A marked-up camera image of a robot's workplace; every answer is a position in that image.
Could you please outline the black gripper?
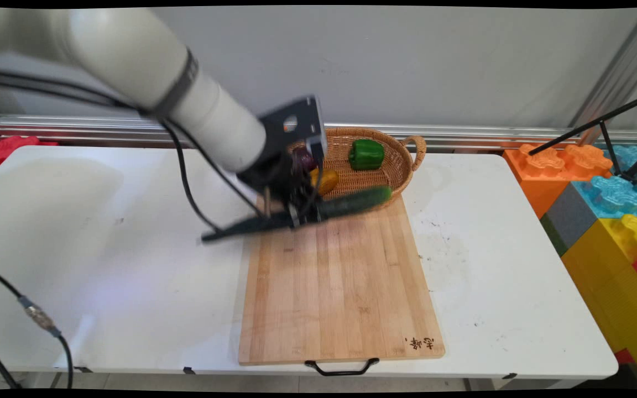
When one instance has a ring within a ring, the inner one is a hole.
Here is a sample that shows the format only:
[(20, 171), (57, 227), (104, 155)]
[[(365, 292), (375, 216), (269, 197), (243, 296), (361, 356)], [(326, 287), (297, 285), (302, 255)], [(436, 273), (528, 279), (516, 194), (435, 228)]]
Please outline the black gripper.
[(280, 202), (290, 214), (290, 228), (321, 221), (320, 184), (312, 183), (310, 173), (301, 164), (295, 165), (293, 158), (274, 157), (257, 162), (237, 176), (259, 194), (268, 190), (271, 200)]

